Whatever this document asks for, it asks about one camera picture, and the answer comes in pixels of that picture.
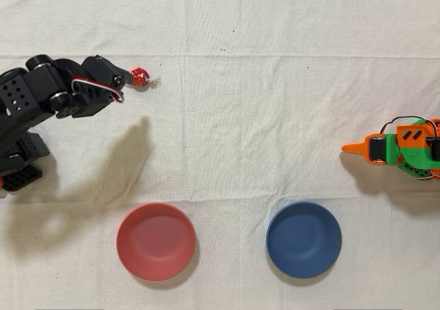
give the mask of red and white wire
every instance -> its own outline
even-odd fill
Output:
[[[81,78],[78,76],[75,76],[72,78],[71,80],[71,89],[74,93],[78,93],[75,88],[74,88],[74,84],[75,82],[79,82],[79,83],[83,83],[85,85],[91,85],[92,87],[98,87],[107,91],[111,92],[111,96],[113,97],[113,99],[115,100],[115,102],[122,104],[124,102],[124,95],[122,95],[122,92],[117,90],[116,88],[113,88],[109,85],[105,85],[101,82],[97,82],[97,81],[92,81],[89,80],[88,78]]]

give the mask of red candy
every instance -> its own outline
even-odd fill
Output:
[[[132,85],[143,87],[149,82],[149,74],[146,72],[145,69],[141,67],[133,68],[130,71],[131,75],[133,76],[133,83]]]

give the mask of white tablecloth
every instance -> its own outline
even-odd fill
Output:
[[[99,54],[157,78],[32,129],[52,154],[0,192],[1,309],[440,309],[440,181],[340,154],[396,115],[440,116],[440,0],[0,0],[0,20],[0,71]],[[343,233],[311,280],[265,254],[271,216],[299,199]],[[162,283],[115,251],[147,201],[197,233]]]

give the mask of cable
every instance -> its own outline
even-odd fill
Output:
[[[413,173],[415,179],[417,179],[418,181],[421,180],[421,179],[431,179],[431,178],[433,178],[434,175],[435,175],[435,174],[432,174],[432,171],[431,171],[431,174],[432,174],[432,175],[430,175],[430,176],[427,176],[427,177],[417,177],[417,176],[415,175],[415,169],[412,170],[412,173]]]
[[[426,122],[431,123],[433,129],[434,129],[434,139],[436,140],[438,138],[438,134],[437,134],[437,127],[435,126],[435,123],[431,120],[428,120],[426,118],[423,118],[421,116],[418,115],[403,115],[403,116],[397,116],[396,118],[392,119],[390,122],[387,122],[386,124],[384,124],[384,126],[382,127],[382,129],[380,129],[380,133],[384,133],[385,128],[388,124],[393,123],[394,121],[398,120],[398,119],[402,119],[402,118],[417,118],[417,119],[422,119],[425,120]]]
[[[432,169],[430,169],[430,172],[431,172],[432,176],[440,177],[440,175],[434,174],[434,173],[432,172]]]
[[[74,76],[71,80],[71,89],[74,93],[78,93],[75,88],[74,88],[74,84],[75,82],[79,82],[79,83],[84,83],[85,85],[91,85],[93,87],[98,87],[107,91],[111,92],[111,96],[113,97],[113,99],[115,100],[115,102],[122,104],[124,102],[124,95],[122,95],[122,92],[117,90],[116,88],[113,88],[109,85],[105,85],[101,82],[96,82],[96,81],[92,81],[89,80],[88,78],[81,78],[80,76]]]

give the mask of pink bowl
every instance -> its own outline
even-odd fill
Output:
[[[177,207],[150,202],[130,211],[119,225],[116,250],[124,267],[145,280],[176,276],[191,261],[195,231]]]

